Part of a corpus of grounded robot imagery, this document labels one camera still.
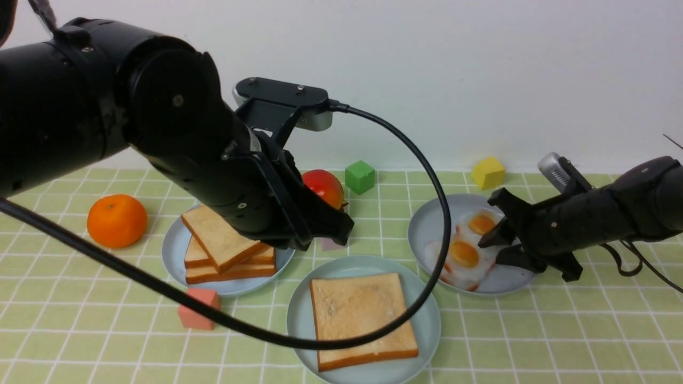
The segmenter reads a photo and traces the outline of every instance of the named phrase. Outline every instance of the black cable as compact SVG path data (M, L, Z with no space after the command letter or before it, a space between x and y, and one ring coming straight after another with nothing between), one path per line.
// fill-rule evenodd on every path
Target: black cable
M642 263L644 263L655 275L657 275L657 277L662 279L663 282L667 283L670 287L677 290L678 292L683 293L683 288L679 287L678 285L673 283L671 280L667 279L664 275L662 275L662 273L660 271L657 271L657 269L655 267L653 267L652 264L650 264L650 262L647 261L647 259L645 259L645 256L643 256L643 254L640 253L640 251L636 248L636 246L633 243L631 243L630 241L623 241L623 240L621 242L626 247L626 249L628 249L634 255L636 255L638 260L640 260Z
M349 106L340 107L336 104L331 105L331 111L344 111L376 122L384 126L389 132L393 133L401 142L403 142L403 144L408 146L410 151L413 152L415 157L417 157L417 159L423 165L427 172L427 175L429 175L430 180L432 181L432 184L434 184L438 200L441 203L444 218L444 232L443 241L441 245L441 252L436 262L436 268L432 272L432 275L422 293L419 295L417 300L415 300L415 302L394 321L390 322L389 324L385 325L380 329L377 329L376 331L367 333L359 337L345 340L317 341L312 339L293 338L280 333L267 331L263 328L259 328L249 323L242 322L241 320L233 318L219 310L216 310L202 303L201 301L198 301L197 299L194 299L193 297L188 296L185 292L182 292L181 290L178 290L177 288L174 288L173 286L170 286L169 284L155 278L149 273L146 273L145 271L142 271L141 269L138 269L137 267L123 260L120 260L111 253L97 247L95 244L92 244L82 239L78 235L61 227L59 224L56 224L46 219L45 217L42 217L35 212L31 212L30 210L23 208L22 206L19 206L9 200L0 199L0 212L4 212L9 216L18 219L39 231L44 232L48 236L55 238L59 242L75 249L76 251L86 255L87 257L107 266L110 269L113 269L114 271L132 279L137 283L144 285L145 287L167 297L168 299L171 299L176 303L183 305L210 320L213 320L217 324L223 325L224 327L233 329L234 331L243 333L247 336L251 336L252 338L256 338L264 342L270 342L272 344L277 344L289 348L319 351L345 349L352 348L354 346L368 344L390 334L391 332L395 331L398 327L403 325L406 321L410 320L410 318L417 313L417 311L429 298L429 295L432 293L432 290L434 289L436 282L438 281L439 272L443 268L443 265L446 261L446 253L450 241L451 214L450 209L448 207L448 202L446 200L446 195L443 191L443 188L441 187L440 182L438 181L438 178L436 177L436 173L434 172L434 170L432 169L431 165L424 157L424 155L422 155L420 150L417 149L415 144L413 144L410 141L410 139L408 139L408 137L406 137L403 133L401 133L396 127L394 127L390 123L374 115L371 115L370 113L359 111L358 109L353 109Z
M600 244L602 248L605 248L610 255L614 258L614 262L617 263L617 270L619 271L619 274L621 276L625 277L633 277L637 274L639 274L643 270L643 261L639 260L638 261L638 266L632 269L631 271L625 271L622 269L622 257L619 256L619 252L617 252L616 249L612 248L611 245L609 244Z
M52 11L50 0L29 0L29 5L50 34L57 30L57 18Z

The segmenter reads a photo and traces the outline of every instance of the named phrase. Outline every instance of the bread slice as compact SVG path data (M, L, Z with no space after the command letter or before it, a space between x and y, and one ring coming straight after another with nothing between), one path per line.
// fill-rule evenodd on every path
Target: bread slice
M216 271L223 273L250 256L261 242L243 237L207 206L180 215L182 222L209 256Z
M187 284L206 282L225 282L227 280L251 279L254 277L270 277L277 271L274 264L239 264L227 272L218 274L213 266L190 268L185 273Z
M312 279L313 320L318 340L353 338L375 331L400 316L406 303L397 273L349 279ZM410 321L369 344L318 351L318 372L417 357Z
M260 246L254 247L256 252L253 256L248 256L246 260L240 264L274 264L275 263L275 249L262 243ZM201 248L197 239L190 237L190 243L185 252L185 269L201 268L203 266L214 266L211 258Z

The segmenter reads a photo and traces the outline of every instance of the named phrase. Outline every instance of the white wall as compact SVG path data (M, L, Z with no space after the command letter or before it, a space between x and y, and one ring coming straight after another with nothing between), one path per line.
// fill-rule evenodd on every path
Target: white wall
M21 0L8 46L46 39ZM437 168L547 152L598 171L683 153L680 0L52 0L60 23L111 18L209 51L224 97L251 76L326 88L402 129ZM381 128L297 131L303 167L418 167ZM146 166L124 153L107 165Z

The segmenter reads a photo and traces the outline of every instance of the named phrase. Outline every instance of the green cube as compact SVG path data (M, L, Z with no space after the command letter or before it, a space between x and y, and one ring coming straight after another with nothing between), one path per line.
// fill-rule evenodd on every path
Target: green cube
M375 169L364 161L357 161L346 168L344 183L357 195L367 192L375 185Z

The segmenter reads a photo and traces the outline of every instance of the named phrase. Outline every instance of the egg yolk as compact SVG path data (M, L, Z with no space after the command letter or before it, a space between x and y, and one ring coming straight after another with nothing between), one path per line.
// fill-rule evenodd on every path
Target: egg yolk
M472 230L472 232L480 235L485 235L495 226L496 223L494 223L491 218L483 215L474 216L469 222L469 228Z
M455 241L451 246L451 258L458 265L474 268L479 264L479 253L474 247L464 241Z

